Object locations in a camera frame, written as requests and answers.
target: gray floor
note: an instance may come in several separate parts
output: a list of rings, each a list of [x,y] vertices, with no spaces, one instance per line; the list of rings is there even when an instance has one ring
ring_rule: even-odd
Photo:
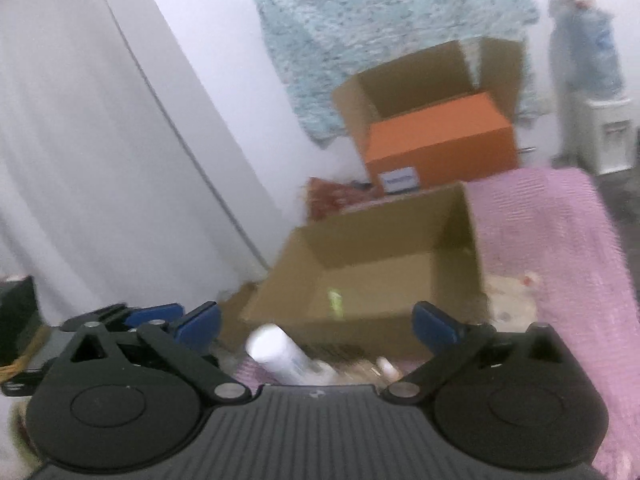
[[[640,290],[640,168],[596,177],[618,233],[631,276]]]

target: gray curtain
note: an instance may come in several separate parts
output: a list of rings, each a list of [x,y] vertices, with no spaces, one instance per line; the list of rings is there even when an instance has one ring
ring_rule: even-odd
[[[220,211],[104,0],[0,0],[0,268],[50,323],[233,290]]]

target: ribbed black surface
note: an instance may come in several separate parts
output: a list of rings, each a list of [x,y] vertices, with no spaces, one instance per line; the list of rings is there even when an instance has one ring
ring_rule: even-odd
[[[172,459],[123,475],[46,466],[34,480],[602,480],[580,466],[548,474],[493,468],[451,447],[417,408],[371,386],[265,386],[250,404],[216,410]]]

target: orange cardboard box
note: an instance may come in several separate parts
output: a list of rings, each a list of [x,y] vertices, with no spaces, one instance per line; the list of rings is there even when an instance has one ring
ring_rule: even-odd
[[[475,180],[518,166],[513,119],[520,43],[480,40],[475,88],[457,41],[361,72],[334,91],[376,186],[385,192]]]

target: pink textured fabric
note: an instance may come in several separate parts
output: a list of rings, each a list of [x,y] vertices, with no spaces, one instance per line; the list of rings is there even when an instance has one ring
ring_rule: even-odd
[[[609,480],[640,476],[640,324],[611,222],[579,170],[517,170],[468,184],[485,272],[535,272],[549,322],[604,398],[609,431],[594,465]],[[273,382],[251,359],[238,380]]]

